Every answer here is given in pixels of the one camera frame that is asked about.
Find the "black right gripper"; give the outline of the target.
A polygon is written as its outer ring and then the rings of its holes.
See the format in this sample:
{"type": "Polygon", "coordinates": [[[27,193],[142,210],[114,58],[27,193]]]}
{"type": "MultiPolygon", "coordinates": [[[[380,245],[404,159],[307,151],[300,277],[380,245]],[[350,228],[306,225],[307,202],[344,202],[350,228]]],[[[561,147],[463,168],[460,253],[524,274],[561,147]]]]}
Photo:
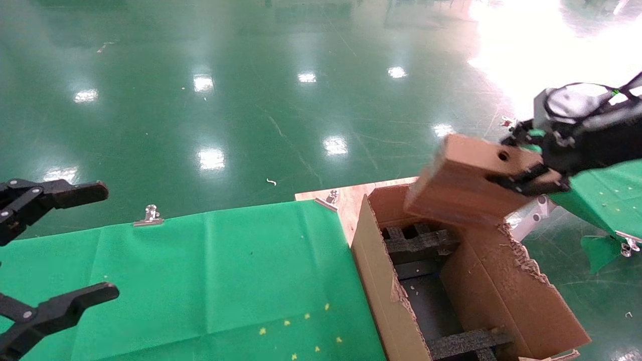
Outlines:
{"type": "Polygon", "coordinates": [[[491,174],[487,180],[524,196],[565,193],[565,174],[614,166],[640,159],[640,101],[605,106],[602,112],[574,124],[555,121],[546,132],[534,120],[518,121],[502,139],[503,146],[542,151],[543,163],[517,174],[491,174]]]}

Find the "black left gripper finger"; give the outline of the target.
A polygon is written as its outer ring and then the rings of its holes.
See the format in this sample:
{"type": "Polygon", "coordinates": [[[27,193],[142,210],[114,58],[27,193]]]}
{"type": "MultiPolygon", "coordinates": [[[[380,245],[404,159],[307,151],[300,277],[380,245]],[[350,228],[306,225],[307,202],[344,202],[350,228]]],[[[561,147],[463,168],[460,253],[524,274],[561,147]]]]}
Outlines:
{"type": "Polygon", "coordinates": [[[2,360],[22,359],[47,336],[75,327],[90,307],[113,301],[119,296],[117,286],[108,282],[55,296],[36,307],[2,293],[2,317],[13,322],[2,332],[2,360]]]}
{"type": "Polygon", "coordinates": [[[11,179],[1,184],[1,245],[6,246],[54,209],[68,209],[108,199],[106,184],[72,185],[65,179],[31,182],[11,179]]]}

